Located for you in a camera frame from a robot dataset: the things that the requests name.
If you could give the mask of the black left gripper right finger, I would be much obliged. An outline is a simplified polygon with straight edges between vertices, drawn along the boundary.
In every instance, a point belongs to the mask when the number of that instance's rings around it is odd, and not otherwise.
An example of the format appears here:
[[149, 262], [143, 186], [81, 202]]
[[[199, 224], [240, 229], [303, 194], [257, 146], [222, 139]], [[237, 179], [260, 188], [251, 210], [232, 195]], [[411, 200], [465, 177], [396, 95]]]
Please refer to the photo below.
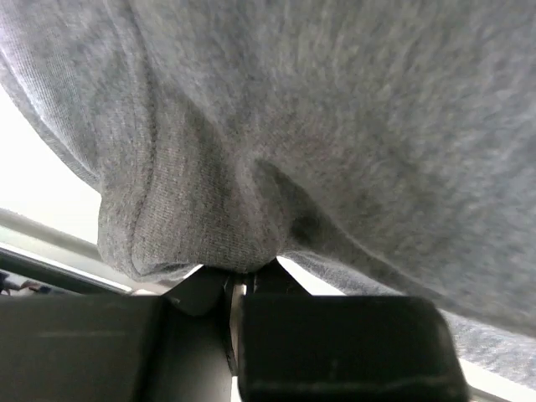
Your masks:
[[245, 401], [466, 401], [446, 319], [412, 296], [314, 296], [278, 262], [242, 279]]

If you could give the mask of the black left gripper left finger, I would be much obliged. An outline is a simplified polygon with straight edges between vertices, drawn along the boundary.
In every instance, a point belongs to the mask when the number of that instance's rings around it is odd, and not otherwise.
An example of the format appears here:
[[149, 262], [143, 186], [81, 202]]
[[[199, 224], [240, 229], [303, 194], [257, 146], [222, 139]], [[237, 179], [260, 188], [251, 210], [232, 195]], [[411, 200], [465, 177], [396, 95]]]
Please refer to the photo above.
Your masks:
[[229, 400], [224, 274], [202, 269], [161, 296], [24, 275], [52, 291], [1, 298], [2, 400]]

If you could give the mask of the grey shorts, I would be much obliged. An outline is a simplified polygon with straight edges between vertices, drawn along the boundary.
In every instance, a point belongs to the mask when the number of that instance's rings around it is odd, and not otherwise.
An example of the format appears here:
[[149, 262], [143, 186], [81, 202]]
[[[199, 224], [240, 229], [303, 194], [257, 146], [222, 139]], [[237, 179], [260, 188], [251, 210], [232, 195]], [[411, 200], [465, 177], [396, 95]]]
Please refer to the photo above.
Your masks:
[[286, 257], [535, 385], [532, 1], [4, 1], [1, 84], [136, 280]]

